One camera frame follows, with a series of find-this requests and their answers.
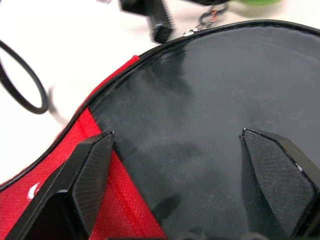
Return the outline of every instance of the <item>glossy black surface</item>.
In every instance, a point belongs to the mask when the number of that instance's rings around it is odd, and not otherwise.
[[[90,110],[169,238],[283,236],[257,187],[243,128],[293,140],[319,166],[320,40],[252,26],[176,44]]]

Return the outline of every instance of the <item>red stitched seam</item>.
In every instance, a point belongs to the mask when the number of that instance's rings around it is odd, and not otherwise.
[[[135,214],[131,211],[131,208],[129,207],[128,202],[126,201],[126,198],[124,197],[124,195],[121,193],[121,191],[119,190],[119,188],[117,187],[116,184],[114,184],[110,178],[108,178],[108,182],[110,183],[110,187],[113,189],[115,196],[117,197],[117,200],[119,200],[121,202],[121,207],[124,210],[125,214],[128,216],[128,218],[130,219],[130,222],[132,223],[131,220],[134,221],[135,225],[134,228],[136,230],[138,230],[143,236],[145,237],[145,233],[142,229],[142,227],[139,224],[139,221],[137,220]]]

